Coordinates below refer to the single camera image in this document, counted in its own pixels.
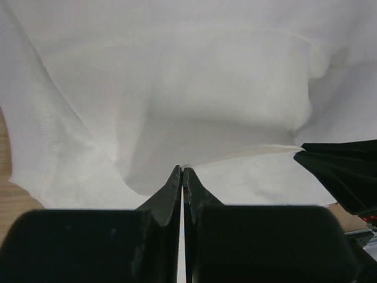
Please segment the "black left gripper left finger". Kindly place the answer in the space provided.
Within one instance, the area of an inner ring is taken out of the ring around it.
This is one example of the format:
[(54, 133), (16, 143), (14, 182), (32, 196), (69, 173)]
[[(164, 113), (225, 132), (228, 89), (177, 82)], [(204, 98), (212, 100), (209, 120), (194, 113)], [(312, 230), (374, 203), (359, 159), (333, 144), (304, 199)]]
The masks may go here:
[(32, 210), (1, 246), (2, 282), (176, 282), (181, 169), (134, 210)]

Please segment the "white printed t-shirt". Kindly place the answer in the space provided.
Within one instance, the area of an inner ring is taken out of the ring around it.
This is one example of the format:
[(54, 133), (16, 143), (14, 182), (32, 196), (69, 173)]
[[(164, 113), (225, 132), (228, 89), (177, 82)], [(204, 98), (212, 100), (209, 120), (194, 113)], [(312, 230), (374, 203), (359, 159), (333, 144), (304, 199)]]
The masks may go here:
[(303, 143), (376, 138), (375, 1), (2, 1), (11, 182), (133, 209), (192, 167), (227, 204), (335, 202)]

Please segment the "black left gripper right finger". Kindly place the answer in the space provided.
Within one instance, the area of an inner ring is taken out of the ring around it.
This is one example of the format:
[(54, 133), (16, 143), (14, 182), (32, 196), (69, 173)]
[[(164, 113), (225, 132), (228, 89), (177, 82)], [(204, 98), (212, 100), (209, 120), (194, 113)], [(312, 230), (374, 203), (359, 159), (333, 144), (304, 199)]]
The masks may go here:
[(187, 282), (352, 282), (357, 260), (320, 206), (221, 203), (183, 172)]

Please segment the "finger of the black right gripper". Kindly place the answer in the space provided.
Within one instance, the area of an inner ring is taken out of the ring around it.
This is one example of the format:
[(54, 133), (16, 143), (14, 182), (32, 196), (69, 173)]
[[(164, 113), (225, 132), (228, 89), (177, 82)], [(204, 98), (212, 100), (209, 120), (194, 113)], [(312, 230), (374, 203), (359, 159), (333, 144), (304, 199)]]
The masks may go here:
[(294, 160), (360, 217), (376, 215), (376, 143), (305, 143)]

